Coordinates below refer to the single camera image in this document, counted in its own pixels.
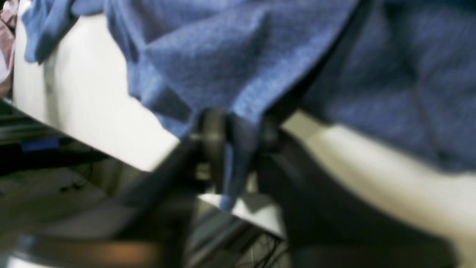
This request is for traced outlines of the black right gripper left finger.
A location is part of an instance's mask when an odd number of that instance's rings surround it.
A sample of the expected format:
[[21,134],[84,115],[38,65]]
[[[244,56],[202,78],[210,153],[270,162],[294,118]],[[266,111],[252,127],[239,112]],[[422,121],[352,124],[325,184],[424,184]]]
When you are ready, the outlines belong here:
[[183,268],[197,168],[223,189],[227,115],[209,109],[186,139],[131,189],[20,237],[17,268]]

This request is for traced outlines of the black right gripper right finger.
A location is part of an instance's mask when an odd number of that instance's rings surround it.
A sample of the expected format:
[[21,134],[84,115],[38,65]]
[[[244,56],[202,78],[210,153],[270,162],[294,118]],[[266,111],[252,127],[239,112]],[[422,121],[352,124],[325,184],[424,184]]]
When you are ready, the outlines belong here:
[[294,268],[454,268],[449,243],[345,190],[272,117],[257,157],[258,188],[279,206]]

